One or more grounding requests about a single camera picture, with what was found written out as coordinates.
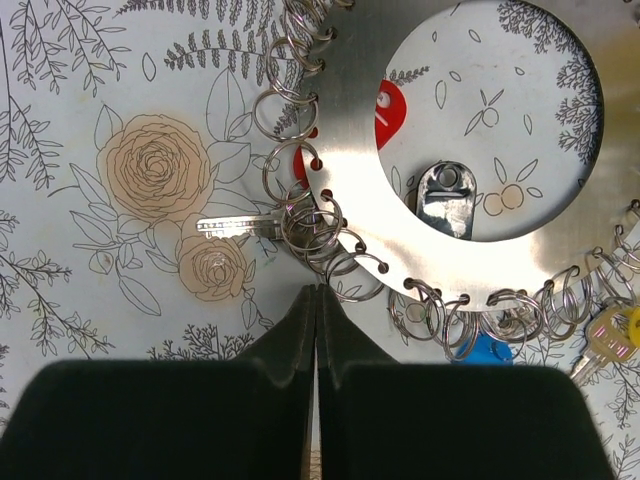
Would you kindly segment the metal keyring disc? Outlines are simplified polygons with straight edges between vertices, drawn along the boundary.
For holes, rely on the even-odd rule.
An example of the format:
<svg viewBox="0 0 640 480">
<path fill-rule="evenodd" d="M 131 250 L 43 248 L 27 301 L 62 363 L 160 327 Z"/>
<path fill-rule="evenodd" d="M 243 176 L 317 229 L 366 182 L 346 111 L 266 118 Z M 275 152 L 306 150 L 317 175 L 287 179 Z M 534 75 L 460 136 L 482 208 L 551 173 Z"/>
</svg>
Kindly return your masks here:
<svg viewBox="0 0 640 480">
<path fill-rule="evenodd" d="M 361 265 L 400 299 L 417 305 L 431 339 L 446 341 L 459 312 L 470 316 L 463 338 L 474 341 L 484 315 L 509 315 L 501 340 L 563 341 L 590 316 L 592 274 L 623 245 L 627 214 L 639 190 L 639 123 L 619 127 L 607 115 L 593 177 L 554 220 L 498 242 L 454 239 L 430 227 L 397 197 L 382 170 L 373 101 L 384 68 L 401 42 L 456 1 L 342 1 L 326 15 L 310 55 L 317 66 L 308 98 L 308 128 L 283 138 L 298 146 L 317 209 L 328 217 L 343 262 Z"/>
</svg>

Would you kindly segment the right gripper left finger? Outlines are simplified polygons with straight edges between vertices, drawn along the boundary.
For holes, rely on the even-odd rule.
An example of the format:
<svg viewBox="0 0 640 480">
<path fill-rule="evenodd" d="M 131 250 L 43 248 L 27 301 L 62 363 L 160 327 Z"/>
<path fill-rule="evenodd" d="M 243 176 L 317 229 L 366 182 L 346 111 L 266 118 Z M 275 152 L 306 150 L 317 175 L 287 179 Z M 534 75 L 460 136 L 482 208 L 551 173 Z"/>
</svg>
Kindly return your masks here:
<svg viewBox="0 0 640 480">
<path fill-rule="evenodd" d="M 309 469 L 317 289 L 231 360 L 68 360 L 27 385 L 5 479 L 300 479 Z"/>
</svg>

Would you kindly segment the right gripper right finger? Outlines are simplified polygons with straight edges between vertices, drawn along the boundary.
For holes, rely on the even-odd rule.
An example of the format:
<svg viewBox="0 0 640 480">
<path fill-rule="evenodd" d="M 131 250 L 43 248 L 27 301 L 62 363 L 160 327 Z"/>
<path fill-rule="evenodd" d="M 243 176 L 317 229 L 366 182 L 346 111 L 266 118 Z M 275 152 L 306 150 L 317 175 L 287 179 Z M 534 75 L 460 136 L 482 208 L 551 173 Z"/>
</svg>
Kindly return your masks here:
<svg viewBox="0 0 640 480">
<path fill-rule="evenodd" d="M 394 360 L 318 289 L 326 479 L 610 479 L 579 389 L 536 366 Z"/>
</svg>

